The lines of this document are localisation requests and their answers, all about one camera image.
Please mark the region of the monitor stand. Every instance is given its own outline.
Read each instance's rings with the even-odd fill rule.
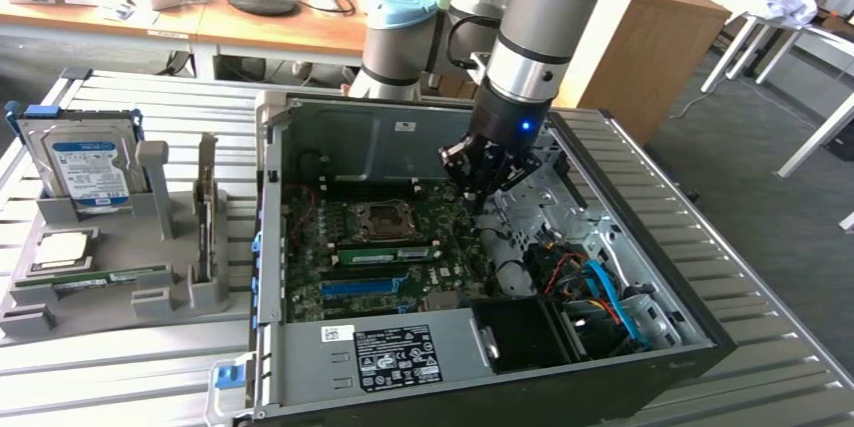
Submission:
[[[228,3],[238,11],[265,17],[286,15],[296,9],[294,0],[228,0]]]

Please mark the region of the metal slatted surface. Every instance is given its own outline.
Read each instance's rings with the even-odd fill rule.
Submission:
[[[226,312],[0,350],[0,425],[200,426],[212,361],[248,338],[249,240],[254,216],[252,99],[268,85],[96,72],[45,99],[73,108],[141,109],[148,139],[169,142],[170,189],[188,190],[200,133],[213,131],[216,175],[229,193]],[[851,426],[854,386],[779,300],[708,229],[637,146],[597,112],[564,114],[647,228],[739,343],[695,382],[665,392],[613,425]],[[0,289],[17,260],[41,185],[15,143],[0,159]],[[597,201],[583,190],[591,207]]]

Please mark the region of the power supply label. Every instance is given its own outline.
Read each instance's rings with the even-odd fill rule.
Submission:
[[[113,165],[122,160],[114,143],[59,142],[53,144],[53,153],[72,199],[90,206],[128,201],[124,171]]]
[[[429,327],[368,330],[353,335],[358,383],[365,392],[441,382]]]

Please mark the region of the motherboard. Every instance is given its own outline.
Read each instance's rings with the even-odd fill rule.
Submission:
[[[288,321],[454,309],[493,268],[448,182],[288,185]]]

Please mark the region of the blue pcie slot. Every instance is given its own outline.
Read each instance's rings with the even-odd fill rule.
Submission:
[[[409,277],[369,280],[366,282],[325,283],[320,286],[321,295],[396,294],[400,284]]]

